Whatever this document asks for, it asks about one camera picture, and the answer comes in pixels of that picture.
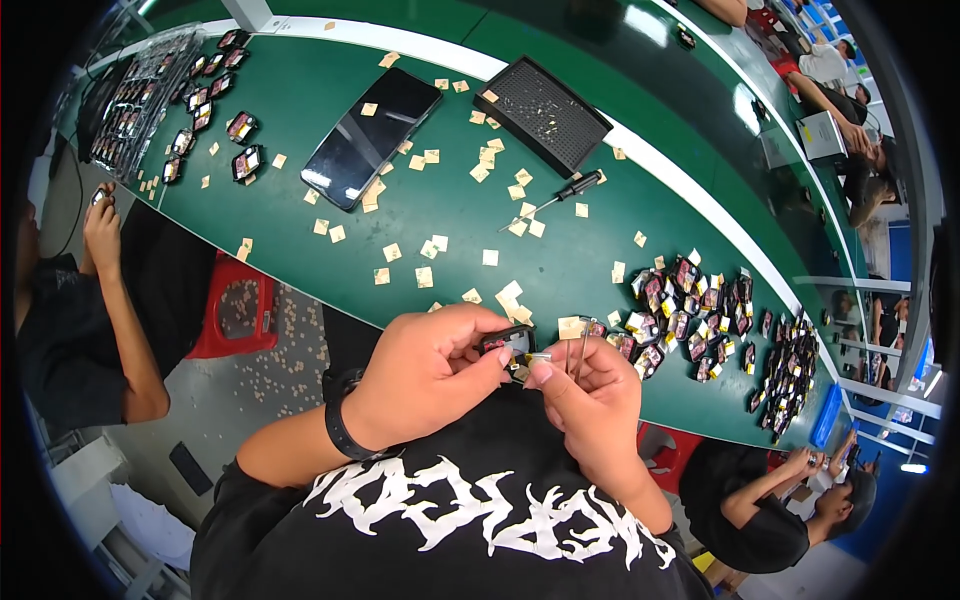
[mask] black screwdriver handle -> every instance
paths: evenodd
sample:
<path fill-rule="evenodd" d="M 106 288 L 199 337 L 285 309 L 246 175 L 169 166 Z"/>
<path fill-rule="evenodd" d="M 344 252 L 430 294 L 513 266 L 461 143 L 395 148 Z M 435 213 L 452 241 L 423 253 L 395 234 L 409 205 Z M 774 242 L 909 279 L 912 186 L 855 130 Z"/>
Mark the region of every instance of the black screwdriver handle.
<path fill-rule="evenodd" d="M 571 181 L 564 189 L 557 192 L 557 200 L 563 202 L 565 199 L 575 194 L 583 194 L 584 190 L 593 187 L 600 181 L 599 171 L 590 171 L 576 181 Z"/>

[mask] black tray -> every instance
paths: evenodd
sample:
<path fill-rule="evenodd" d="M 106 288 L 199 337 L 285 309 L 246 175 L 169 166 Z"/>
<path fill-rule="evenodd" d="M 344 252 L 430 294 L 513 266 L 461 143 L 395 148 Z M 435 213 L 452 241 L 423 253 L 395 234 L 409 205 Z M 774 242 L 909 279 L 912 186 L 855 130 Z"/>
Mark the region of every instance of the black tray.
<path fill-rule="evenodd" d="M 496 102 L 483 97 L 487 90 L 498 96 Z M 613 129 L 596 108 L 526 55 L 477 90 L 473 105 L 564 179 L 580 170 Z"/>

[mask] blue bin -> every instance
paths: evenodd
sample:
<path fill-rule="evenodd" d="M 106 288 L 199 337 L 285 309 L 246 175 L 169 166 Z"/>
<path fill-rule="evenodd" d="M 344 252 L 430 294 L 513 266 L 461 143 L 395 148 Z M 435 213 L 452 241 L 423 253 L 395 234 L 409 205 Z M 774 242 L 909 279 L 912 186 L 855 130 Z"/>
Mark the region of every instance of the blue bin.
<path fill-rule="evenodd" d="M 830 437 L 830 430 L 833 429 L 833 423 L 837 420 L 840 413 L 840 404 L 843 403 L 843 396 L 840 393 L 840 384 L 834 383 L 827 392 L 827 400 L 824 401 L 824 408 L 820 411 L 820 418 L 817 419 L 810 432 L 810 442 L 818 448 L 826 445 Z"/>

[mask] black wristwatch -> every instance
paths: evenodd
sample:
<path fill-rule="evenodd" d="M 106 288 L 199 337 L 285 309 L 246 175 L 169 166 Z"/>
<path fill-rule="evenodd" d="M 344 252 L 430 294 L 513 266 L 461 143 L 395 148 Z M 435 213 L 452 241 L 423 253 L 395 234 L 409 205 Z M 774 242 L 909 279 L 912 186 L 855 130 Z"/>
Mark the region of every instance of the black wristwatch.
<path fill-rule="evenodd" d="M 387 452 L 385 449 L 367 450 L 353 440 L 344 426 L 340 408 L 343 406 L 344 398 L 356 389 L 362 377 L 363 369 L 351 369 L 340 375 L 332 386 L 335 393 L 327 399 L 325 409 L 326 433 L 330 436 L 330 441 L 344 456 L 358 462 L 382 458 Z"/>

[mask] white graphic print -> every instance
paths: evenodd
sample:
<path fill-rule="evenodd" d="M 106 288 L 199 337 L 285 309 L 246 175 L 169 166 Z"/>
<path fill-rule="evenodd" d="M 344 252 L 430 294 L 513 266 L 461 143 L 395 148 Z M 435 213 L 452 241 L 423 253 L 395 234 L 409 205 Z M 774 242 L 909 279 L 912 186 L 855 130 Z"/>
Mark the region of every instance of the white graphic print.
<path fill-rule="evenodd" d="M 624 508 L 624 514 L 620 516 L 613 504 L 597 498 L 596 486 L 590 486 L 588 490 L 577 490 L 569 499 L 555 506 L 565 495 L 560 491 L 560 486 L 551 488 L 540 501 L 533 496 L 531 484 L 527 484 L 529 518 L 508 525 L 494 535 L 493 529 L 502 523 L 514 508 L 503 497 L 497 482 L 514 472 L 508 470 L 493 473 L 471 484 L 460 476 L 460 468 L 445 456 L 439 458 L 439 463 L 417 471 L 413 477 L 406 476 L 403 459 L 400 457 L 379 461 L 367 470 L 359 463 L 332 470 L 317 477 L 313 490 L 302 506 L 306 507 L 310 500 L 322 494 L 323 503 L 330 505 L 330 508 L 325 513 L 316 513 L 317 518 L 327 518 L 342 509 L 353 521 L 356 530 L 368 536 L 376 535 L 371 529 L 376 522 L 392 513 L 400 513 L 401 518 L 413 521 L 423 534 L 425 542 L 419 548 L 420 552 L 436 547 L 458 527 L 486 515 L 483 520 L 483 537 L 487 541 L 488 556 L 493 555 L 496 547 L 503 547 L 536 554 L 546 560 L 564 558 L 582 563 L 592 556 L 613 551 L 611 541 L 621 538 L 626 545 L 624 565 L 630 570 L 634 559 L 643 556 L 641 536 L 653 543 L 654 550 L 660 556 L 660 569 L 670 566 L 677 556 L 673 546 L 655 538 L 630 511 Z M 381 477 L 383 489 L 376 501 L 365 509 L 356 493 Z M 412 489 L 413 486 L 427 488 L 442 480 L 446 481 L 456 496 L 450 502 L 457 507 L 456 510 L 433 519 L 425 515 L 424 511 L 439 508 L 435 503 L 426 500 L 413 505 L 406 503 L 416 492 Z M 474 485 L 483 490 L 490 500 L 481 501 L 476 498 L 470 491 Z M 578 512 L 592 521 L 594 527 L 583 532 L 568 529 L 566 532 L 572 539 L 558 540 L 556 526 L 570 520 Z M 533 534 L 536 540 L 525 540 L 523 536 L 528 534 Z"/>

